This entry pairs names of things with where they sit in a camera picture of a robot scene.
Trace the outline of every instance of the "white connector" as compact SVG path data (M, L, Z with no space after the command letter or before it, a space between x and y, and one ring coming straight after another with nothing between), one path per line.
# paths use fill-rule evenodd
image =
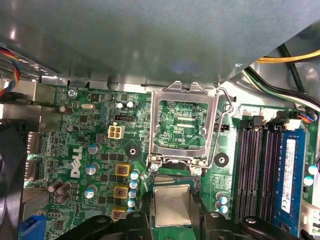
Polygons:
M310 235L320 236L320 208L302 201L300 227Z
M118 126L116 122L108 129L109 139L123 139L125 134L125 126Z

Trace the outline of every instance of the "blue port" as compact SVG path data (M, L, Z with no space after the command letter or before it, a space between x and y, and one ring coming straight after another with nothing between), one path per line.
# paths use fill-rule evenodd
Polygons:
M19 240L44 240L46 217L34 215L19 224Z
M306 130L281 134L273 224L299 237L306 153Z

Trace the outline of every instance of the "dell logo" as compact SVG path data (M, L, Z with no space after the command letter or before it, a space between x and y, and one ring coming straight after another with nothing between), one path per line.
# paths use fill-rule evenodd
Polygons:
M73 149L73 153L78 153L78 155L73 155L72 159L73 162L71 163L72 170L71 170L71 178L80 178L80 170L79 168L81 167L81 162L80 160L82 159L82 146L79 147L79 149Z

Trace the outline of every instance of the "blue ram module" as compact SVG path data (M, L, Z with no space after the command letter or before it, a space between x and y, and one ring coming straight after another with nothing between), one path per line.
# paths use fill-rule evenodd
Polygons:
M281 134L273 224L299 237L300 209L306 156L305 129Z

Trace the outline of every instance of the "yellow component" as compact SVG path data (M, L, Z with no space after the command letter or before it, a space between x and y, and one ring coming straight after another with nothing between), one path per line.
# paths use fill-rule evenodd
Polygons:
M311 52L309 54L301 55L301 56L289 56L289 57L261 57L257 63L260 64L281 64L281 63L289 63L304 59L309 59L313 57L320 56L320 50Z
M125 206L115 206L114 209L112 209L111 212L111 218L113 221L118 221L121 214L125 213L127 211L127 208Z
M115 165L115 175L128 177L130 173L130 167L131 167L130 163L117 163Z
M127 199L130 187L124 184L117 184L114 187L113 197L115 199Z
M109 139L123 139L125 133L125 126L118 126L116 122L109 126L108 138Z

